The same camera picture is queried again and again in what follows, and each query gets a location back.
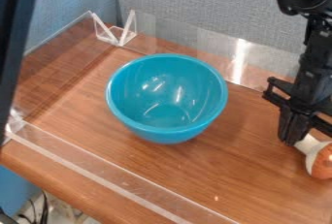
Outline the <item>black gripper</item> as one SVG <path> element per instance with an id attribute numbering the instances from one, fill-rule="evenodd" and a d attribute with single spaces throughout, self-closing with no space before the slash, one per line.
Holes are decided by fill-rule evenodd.
<path id="1" fill-rule="evenodd" d="M 263 98 L 279 109 L 277 137 L 294 145 L 310 129 L 332 136 L 332 123 L 317 115 L 332 116 L 332 64 L 301 62 L 294 82 L 267 78 Z"/>

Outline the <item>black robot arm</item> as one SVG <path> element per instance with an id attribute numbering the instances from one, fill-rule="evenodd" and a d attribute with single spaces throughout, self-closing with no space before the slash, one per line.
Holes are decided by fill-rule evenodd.
<path id="1" fill-rule="evenodd" d="M 21 59 L 36 0 L 0 0 L 0 143 L 10 116 Z M 289 145 L 312 129 L 332 137 L 332 0 L 275 0 L 278 10 L 308 20 L 294 82 L 267 78 L 263 98 L 279 107 L 278 139 Z"/>

